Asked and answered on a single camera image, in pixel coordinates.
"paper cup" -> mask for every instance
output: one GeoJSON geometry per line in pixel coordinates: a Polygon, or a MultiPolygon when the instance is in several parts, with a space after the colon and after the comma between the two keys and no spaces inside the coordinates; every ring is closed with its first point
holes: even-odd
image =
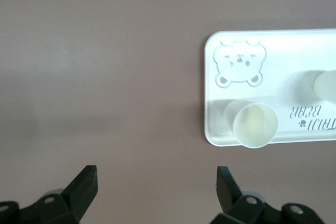
{"type": "Polygon", "coordinates": [[[230,102],[224,110],[224,117],[238,142],[248,148],[267,145],[278,131],[278,115],[264,103],[230,102]]]}
{"type": "Polygon", "coordinates": [[[326,71],[317,76],[314,92],[322,100],[336,104],[336,70],[326,71]]]}

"rectangular plastic tray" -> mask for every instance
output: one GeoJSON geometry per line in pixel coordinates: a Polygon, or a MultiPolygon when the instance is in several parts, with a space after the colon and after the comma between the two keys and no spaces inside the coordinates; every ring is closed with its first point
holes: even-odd
{"type": "Polygon", "coordinates": [[[224,123],[229,101],[272,106],[279,130],[271,143],[336,139],[336,104],[319,99],[315,78],[336,69],[336,29],[221,31],[205,46],[205,136],[240,145],[224,123]]]}

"gray surface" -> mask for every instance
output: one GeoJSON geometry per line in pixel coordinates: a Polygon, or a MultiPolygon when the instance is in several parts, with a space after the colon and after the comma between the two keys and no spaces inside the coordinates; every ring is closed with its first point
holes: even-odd
{"type": "Polygon", "coordinates": [[[212,33],[333,27],[334,0],[0,0],[0,200],[27,206],[96,164],[83,224],[203,224],[227,165],[272,206],[334,223],[336,142],[249,150],[203,133],[212,33]]]}

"bear drawing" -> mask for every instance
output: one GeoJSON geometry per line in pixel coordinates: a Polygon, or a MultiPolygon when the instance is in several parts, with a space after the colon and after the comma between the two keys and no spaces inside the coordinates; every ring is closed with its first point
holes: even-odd
{"type": "Polygon", "coordinates": [[[214,51],[218,74],[216,83],[227,88],[232,82],[247,82],[251,87],[262,83],[261,68],[266,59],[266,50],[260,42],[221,42],[214,51]]]}

